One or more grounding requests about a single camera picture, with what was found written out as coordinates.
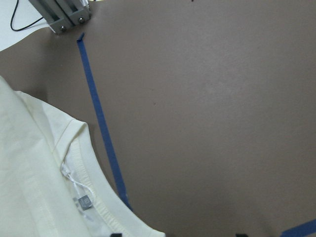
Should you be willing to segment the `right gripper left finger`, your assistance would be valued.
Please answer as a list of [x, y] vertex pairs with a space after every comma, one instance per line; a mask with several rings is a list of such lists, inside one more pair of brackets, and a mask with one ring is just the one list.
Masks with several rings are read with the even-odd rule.
[[110, 237], [121, 237], [121, 233], [111, 233]]

